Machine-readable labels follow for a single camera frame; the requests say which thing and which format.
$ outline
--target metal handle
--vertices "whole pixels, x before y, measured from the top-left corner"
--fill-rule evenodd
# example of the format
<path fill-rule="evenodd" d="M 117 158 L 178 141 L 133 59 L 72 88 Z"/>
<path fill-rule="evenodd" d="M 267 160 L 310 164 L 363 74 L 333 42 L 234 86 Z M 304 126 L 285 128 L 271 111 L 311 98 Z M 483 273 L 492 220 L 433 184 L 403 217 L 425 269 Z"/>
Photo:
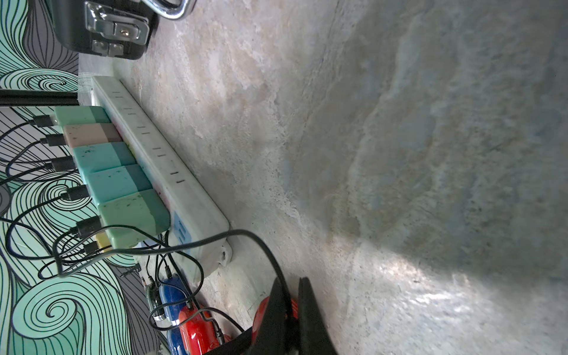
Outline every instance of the metal handle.
<path fill-rule="evenodd" d="M 179 5 L 174 5 L 165 0 L 142 0 L 156 14 L 169 20 L 180 20 L 189 15 L 195 5 L 195 0 L 181 0 Z"/>

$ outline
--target black bar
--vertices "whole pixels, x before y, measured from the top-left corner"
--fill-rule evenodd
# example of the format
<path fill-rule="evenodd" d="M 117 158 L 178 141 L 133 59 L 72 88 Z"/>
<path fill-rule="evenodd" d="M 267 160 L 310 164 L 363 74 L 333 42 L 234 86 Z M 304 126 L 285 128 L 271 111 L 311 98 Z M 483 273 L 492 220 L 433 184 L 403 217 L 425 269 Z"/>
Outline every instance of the black bar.
<path fill-rule="evenodd" d="M 286 354 L 286 306 L 278 278 L 272 284 L 268 305 L 264 311 L 254 345 L 245 355 Z"/>
<path fill-rule="evenodd" d="M 337 355 L 318 308 L 310 279 L 302 277 L 298 287 L 300 354 Z"/>
<path fill-rule="evenodd" d="M 206 355 L 241 355 L 250 348 L 251 339 L 252 327 L 248 328 L 235 339 L 207 352 Z"/>
<path fill-rule="evenodd" d="M 78 105 L 76 92 L 0 89 L 0 107 Z"/>

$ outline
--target power strip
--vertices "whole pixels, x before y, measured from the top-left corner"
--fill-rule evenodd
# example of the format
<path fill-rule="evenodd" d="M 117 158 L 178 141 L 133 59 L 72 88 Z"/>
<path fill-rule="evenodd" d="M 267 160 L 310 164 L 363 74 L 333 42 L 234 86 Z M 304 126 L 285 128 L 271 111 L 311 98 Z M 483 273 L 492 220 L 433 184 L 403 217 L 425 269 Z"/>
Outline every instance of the power strip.
<path fill-rule="evenodd" d="M 175 236 L 169 239 L 171 245 L 201 240 L 229 229 L 225 216 L 118 79 L 93 77 L 93 104 L 105 109 L 170 211 L 170 235 Z M 205 276 L 219 263 L 226 265 L 232 256 L 224 239 L 188 253 L 201 263 Z M 194 263 L 178 257 L 176 262 L 182 264 L 189 280 L 199 281 Z"/>

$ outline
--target red device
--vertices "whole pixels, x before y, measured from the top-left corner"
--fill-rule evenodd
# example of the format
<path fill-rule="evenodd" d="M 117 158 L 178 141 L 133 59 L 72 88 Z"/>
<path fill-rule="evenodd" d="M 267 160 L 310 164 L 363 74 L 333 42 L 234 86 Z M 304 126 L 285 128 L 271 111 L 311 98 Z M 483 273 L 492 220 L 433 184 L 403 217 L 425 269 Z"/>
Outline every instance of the red device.
<path fill-rule="evenodd" d="M 254 314 L 254 321 L 252 322 L 252 344 L 254 344 L 254 341 L 256 340 L 256 334 L 258 333 L 260 325 L 262 324 L 262 318 L 264 318 L 264 312 L 266 311 L 266 308 L 268 306 L 269 298 L 270 297 L 266 297 L 265 299 L 262 300 L 260 305 L 258 305 L 256 313 Z M 296 302 L 296 300 L 293 298 L 292 298 L 292 313 L 294 315 L 294 318 L 298 319 L 298 302 Z"/>
<path fill-rule="evenodd" d="M 179 322 L 183 322 L 187 318 L 193 316 L 197 312 L 197 308 L 193 306 L 189 309 L 187 306 L 179 312 Z M 211 313 L 203 312 L 206 318 L 211 318 Z M 183 347 L 188 354 L 202 355 L 210 350 L 217 348 L 219 340 L 215 335 L 215 329 L 210 321 L 206 321 L 201 315 L 195 316 L 192 320 L 180 326 Z"/>

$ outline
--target pink charger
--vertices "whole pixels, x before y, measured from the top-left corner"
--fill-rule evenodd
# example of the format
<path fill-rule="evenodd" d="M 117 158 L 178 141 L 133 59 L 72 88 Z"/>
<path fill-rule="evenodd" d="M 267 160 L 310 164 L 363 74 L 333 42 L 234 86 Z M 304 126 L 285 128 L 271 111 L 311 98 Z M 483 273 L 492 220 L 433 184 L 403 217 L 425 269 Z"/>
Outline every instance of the pink charger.
<path fill-rule="evenodd" d="M 72 124 L 63 127 L 63 135 L 71 149 L 83 145 L 122 141 L 112 123 Z"/>

